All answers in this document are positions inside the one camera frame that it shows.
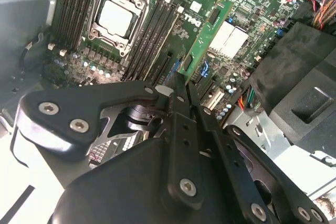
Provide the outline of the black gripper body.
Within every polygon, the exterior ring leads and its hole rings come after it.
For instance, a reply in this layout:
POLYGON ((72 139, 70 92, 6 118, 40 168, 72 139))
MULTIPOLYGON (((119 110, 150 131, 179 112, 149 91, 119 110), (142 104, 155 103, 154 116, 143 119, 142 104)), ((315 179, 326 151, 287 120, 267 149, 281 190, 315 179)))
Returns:
POLYGON ((213 160, 200 155, 204 201, 190 210, 162 196, 165 142, 141 143, 74 180, 51 223, 244 223, 213 160))

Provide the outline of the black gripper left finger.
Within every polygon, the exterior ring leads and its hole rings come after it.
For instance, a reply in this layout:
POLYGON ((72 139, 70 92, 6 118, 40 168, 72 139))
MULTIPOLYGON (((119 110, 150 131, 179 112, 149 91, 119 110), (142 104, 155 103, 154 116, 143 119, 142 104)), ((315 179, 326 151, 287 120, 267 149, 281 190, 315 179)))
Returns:
POLYGON ((19 101, 11 151, 20 164, 45 168, 67 187, 89 171, 93 147, 147 132, 169 145, 164 192, 198 210, 204 196, 193 109, 199 104, 195 85, 180 73, 167 86, 128 81, 35 91, 19 101))

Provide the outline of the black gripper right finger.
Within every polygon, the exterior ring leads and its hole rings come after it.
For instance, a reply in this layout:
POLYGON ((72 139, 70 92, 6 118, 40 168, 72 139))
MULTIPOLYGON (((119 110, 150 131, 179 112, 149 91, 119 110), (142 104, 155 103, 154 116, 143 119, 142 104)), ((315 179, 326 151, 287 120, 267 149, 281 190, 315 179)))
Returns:
POLYGON ((189 100, 210 149, 233 223, 328 223, 312 200, 242 131, 219 126, 189 85, 189 100))

